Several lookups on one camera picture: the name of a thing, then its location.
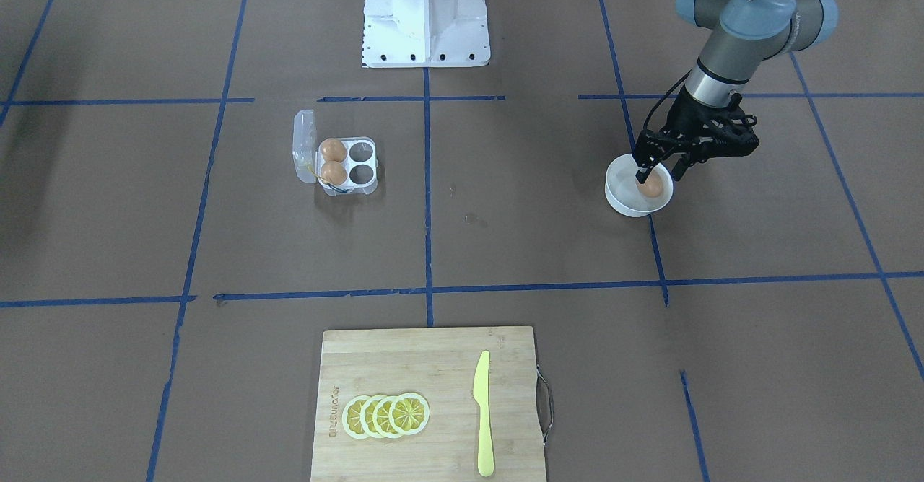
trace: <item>wooden cutting board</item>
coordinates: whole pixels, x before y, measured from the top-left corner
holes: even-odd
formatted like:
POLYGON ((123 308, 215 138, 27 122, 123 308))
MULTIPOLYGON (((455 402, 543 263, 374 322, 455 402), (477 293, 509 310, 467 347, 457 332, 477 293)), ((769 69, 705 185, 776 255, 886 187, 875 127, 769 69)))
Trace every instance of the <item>wooden cutting board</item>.
POLYGON ((311 481, 485 480, 476 469, 479 407, 471 394, 483 350, 491 351, 491 480, 545 482, 532 327, 324 332, 311 481), (343 407, 353 397, 406 391, 430 404, 422 432, 363 440, 344 432, 343 407))

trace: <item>yellow knife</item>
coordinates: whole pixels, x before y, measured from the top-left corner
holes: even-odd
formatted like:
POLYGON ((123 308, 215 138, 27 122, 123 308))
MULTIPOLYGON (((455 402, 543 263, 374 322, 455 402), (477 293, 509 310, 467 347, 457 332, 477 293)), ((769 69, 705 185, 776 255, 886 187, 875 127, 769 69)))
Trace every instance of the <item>yellow knife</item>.
POLYGON ((475 367, 475 383, 471 387, 475 403, 481 407, 481 421, 478 426, 478 472, 481 476, 494 475, 494 443, 491 440, 491 410, 488 406, 489 361, 491 353, 481 351, 478 366, 475 367))

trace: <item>lemon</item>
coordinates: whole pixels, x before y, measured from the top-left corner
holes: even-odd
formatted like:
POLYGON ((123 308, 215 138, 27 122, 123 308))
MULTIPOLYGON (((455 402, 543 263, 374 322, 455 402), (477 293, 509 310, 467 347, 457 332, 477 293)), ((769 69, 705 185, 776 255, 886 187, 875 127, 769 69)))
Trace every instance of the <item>lemon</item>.
POLYGON ((385 397, 387 396, 384 394, 369 397, 359 410, 362 414, 362 420, 359 421, 359 425, 362 426, 362 431, 373 439, 382 439, 382 434, 375 431, 375 406, 385 397))
POLYGON ((401 435, 420 433, 430 420, 430 405, 419 393, 402 393, 395 397, 388 412, 388 422, 401 435))
POLYGON ((380 402, 375 404, 375 409, 372 410, 372 425, 376 432, 379 432, 380 435, 389 439, 397 439, 403 434, 398 432, 392 427, 392 423, 388 420, 389 410, 392 409, 392 403, 395 403, 396 397, 386 397, 380 402))
POLYGON ((349 403, 344 406, 343 416, 340 421, 344 425, 346 435, 353 439, 369 439, 369 434, 362 430, 362 404, 369 400, 367 395, 358 395, 353 397, 349 403))

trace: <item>brown egg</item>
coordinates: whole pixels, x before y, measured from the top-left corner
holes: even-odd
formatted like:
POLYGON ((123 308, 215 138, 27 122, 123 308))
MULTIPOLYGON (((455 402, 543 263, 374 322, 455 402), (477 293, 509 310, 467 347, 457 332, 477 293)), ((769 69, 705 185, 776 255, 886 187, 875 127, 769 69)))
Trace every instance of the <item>brown egg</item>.
POLYGON ((321 143, 321 157, 326 161, 342 163, 347 158, 347 148, 339 139, 328 138, 321 143))
POLYGON ((639 183, 638 179, 636 179, 636 186, 641 192, 641 195, 650 197, 652 199, 661 196, 661 193, 664 192, 664 181, 661 180, 660 175, 658 175, 656 172, 652 172, 648 176, 647 180, 645 180, 644 184, 639 183))
POLYGON ((340 186, 347 180, 347 169, 344 169, 344 166, 340 163, 330 161, 324 163, 324 166, 321 167, 320 176, 327 183, 340 186))

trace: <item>silver metal cylinder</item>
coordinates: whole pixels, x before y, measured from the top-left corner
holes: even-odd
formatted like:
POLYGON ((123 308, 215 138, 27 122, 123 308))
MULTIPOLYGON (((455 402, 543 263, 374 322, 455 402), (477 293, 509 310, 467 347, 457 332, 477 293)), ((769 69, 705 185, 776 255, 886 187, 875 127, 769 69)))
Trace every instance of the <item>silver metal cylinder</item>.
POLYGON ((690 71, 689 77, 684 82, 684 88, 696 101, 716 108, 728 107, 732 101, 732 95, 740 93, 744 87, 744 84, 726 84, 716 80, 706 74, 699 65, 690 71))

